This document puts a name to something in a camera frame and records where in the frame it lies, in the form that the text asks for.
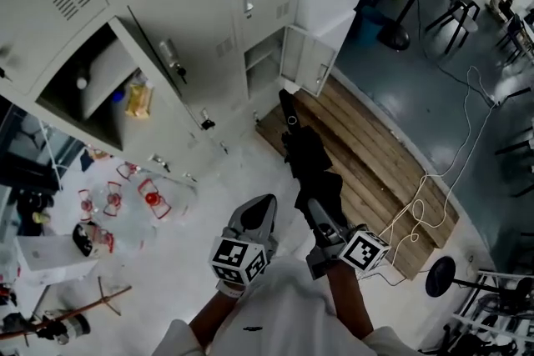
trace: stand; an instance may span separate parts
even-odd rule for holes
[[[517,284],[516,289],[504,289],[482,283],[467,282],[465,280],[454,279],[456,273],[456,263],[451,257],[438,259],[426,276],[426,293],[434,298],[440,297],[451,287],[453,283],[469,288],[480,289],[500,295],[510,299],[525,298],[531,291],[532,279],[523,278]]]
[[[404,27],[402,27],[402,20],[414,4],[416,0],[408,0],[408,3],[402,9],[399,17],[393,21],[390,20],[384,28],[378,33],[378,40],[384,43],[388,48],[396,51],[405,51],[410,46],[410,35]]]

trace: wooden stick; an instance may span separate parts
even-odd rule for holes
[[[97,306],[99,306],[101,304],[107,304],[109,300],[111,300],[113,298],[116,298],[119,295],[122,295],[123,293],[128,292],[131,288],[132,288],[131,286],[128,286],[125,289],[121,289],[117,293],[112,293],[111,295],[109,295],[107,297],[102,297],[101,299],[95,301],[94,303],[88,304],[87,306],[83,306],[81,308],[77,308],[77,309],[73,310],[72,312],[68,312],[68,313],[62,314],[61,316],[58,316],[57,318],[54,318],[54,319],[45,320],[44,322],[41,322],[41,323],[38,323],[37,325],[35,325],[35,329],[39,330],[39,329],[46,328],[52,322],[60,322],[60,321],[65,320],[67,318],[73,318],[74,316],[78,316],[79,314],[81,314],[83,312],[87,312],[91,308],[97,307]],[[20,337],[21,335],[26,335],[27,333],[28,333],[28,331],[18,331],[16,333],[0,333],[0,341],[2,341],[4,339]]]

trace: trash can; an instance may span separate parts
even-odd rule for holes
[[[369,46],[376,42],[376,36],[387,24],[388,18],[376,9],[364,6],[361,11],[361,25],[357,41],[360,45]]]

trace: gray floor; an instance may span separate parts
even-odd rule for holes
[[[406,2],[382,0],[377,8],[386,16],[396,18]],[[533,67],[528,58],[512,66],[503,66],[510,51],[495,48],[503,34],[502,25],[485,8],[481,9],[477,19],[478,33],[470,35],[461,49],[453,48],[449,55],[443,55],[456,21],[440,31],[437,26],[425,33],[424,27],[448,8],[449,1],[420,0],[420,5],[421,40],[418,38],[417,4],[403,22],[411,35],[408,50],[396,52],[378,42],[361,46],[353,35],[341,49],[336,65],[400,126],[436,170],[443,172],[467,135],[463,111],[467,88],[441,73],[435,63],[463,81],[466,81],[469,67],[476,66],[484,87],[497,98],[528,86]],[[475,72],[470,73],[470,83],[480,89]],[[476,150],[454,187],[454,194],[501,268],[511,267],[509,259],[519,242],[519,232],[534,232],[531,210],[534,192],[522,198],[510,197],[511,193],[534,183],[534,176],[530,174],[534,158],[526,149],[500,157],[494,152],[511,142],[531,137],[521,130],[530,126],[534,113],[533,97],[527,94],[510,99],[491,112]],[[472,91],[466,108],[471,120],[471,137],[456,166],[445,176],[449,185],[460,172],[489,112],[479,94]]]

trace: locker lock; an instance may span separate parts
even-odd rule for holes
[[[185,74],[187,73],[185,68],[182,67],[176,48],[173,45],[173,42],[170,39],[162,40],[159,43],[159,51],[164,56],[165,62],[170,69],[174,70],[187,84],[185,80]]]
[[[215,126],[215,122],[209,118],[208,110],[206,110],[205,108],[203,108],[202,111],[200,112],[200,116],[202,116],[202,119],[204,120],[200,124],[200,126],[202,127],[204,131],[207,131],[208,129]]]
[[[12,80],[6,74],[5,70],[1,67],[0,67],[0,79],[7,79],[9,82],[12,82]]]

